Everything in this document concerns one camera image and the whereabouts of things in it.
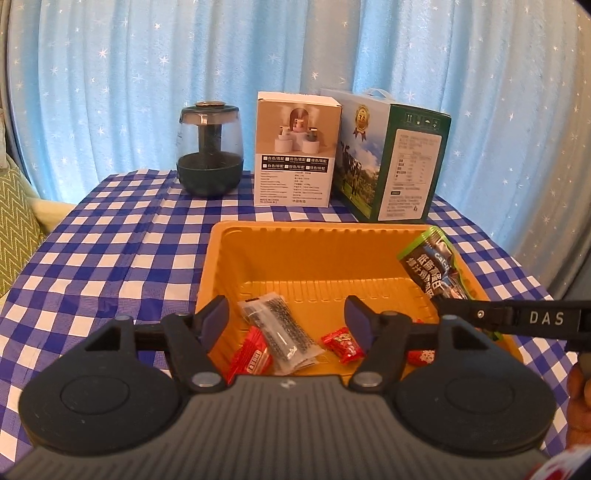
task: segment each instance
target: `blue and white checkered tablecloth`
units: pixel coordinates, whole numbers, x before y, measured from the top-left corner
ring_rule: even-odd
[[[430,222],[441,226],[491,299],[549,298],[538,281],[473,222],[443,200]],[[252,177],[221,200],[183,192],[176,172],[110,176],[47,238],[18,277],[0,313],[0,469],[30,450],[17,413],[25,384],[89,332],[117,314],[141,321],[193,311],[209,235],[221,220],[354,222],[339,202],[314,207],[254,207]],[[521,339],[524,361],[543,375],[560,406],[547,451],[564,448],[565,380],[574,358],[555,341]],[[166,368],[163,356],[141,359]]]

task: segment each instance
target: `finger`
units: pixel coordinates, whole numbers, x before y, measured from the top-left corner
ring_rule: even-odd
[[[566,431],[566,448],[574,445],[589,445],[591,444],[591,433],[582,432],[581,430],[569,427]]]
[[[569,428],[591,432],[591,409],[585,403],[584,398],[569,401],[566,408],[566,422]]]
[[[583,371],[579,363],[576,363],[570,369],[569,376],[566,379],[566,390],[569,392],[571,400],[576,400],[583,394],[584,384]]]
[[[583,389],[583,396],[588,408],[591,408],[591,380],[587,380]]]

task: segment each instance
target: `orange plastic tray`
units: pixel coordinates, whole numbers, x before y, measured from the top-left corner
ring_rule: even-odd
[[[320,337],[345,325],[343,305],[357,295],[376,312],[396,310],[413,319],[437,323],[437,312],[410,279],[397,254],[428,225],[360,223],[220,222],[212,229],[197,310],[217,295],[230,302],[230,319],[210,353],[215,365],[228,369],[248,324],[237,302],[269,292],[285,297],[301,327],[318,343]],[[472,272],[457,255],[470,294],[488,300]],[[501,347],[522,361],[512,338]],[[339,374],[344,382],[360,361],[342,365],[331,352],[299,375]],[[413,368],[407,366],[405,374]]]

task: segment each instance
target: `humidifier box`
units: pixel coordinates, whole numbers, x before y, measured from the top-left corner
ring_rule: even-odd
[[[339,124],[331,97],[259,92],[255,205],[328,207]]]
[[[425,222],[451,117],[372,95],[321,92],[342,106],[333,191],[361,222]]]

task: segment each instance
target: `chevron pattern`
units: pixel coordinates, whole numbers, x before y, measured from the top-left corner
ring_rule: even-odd
[[[44,240],[16,168],[0,176],[0,297]]]

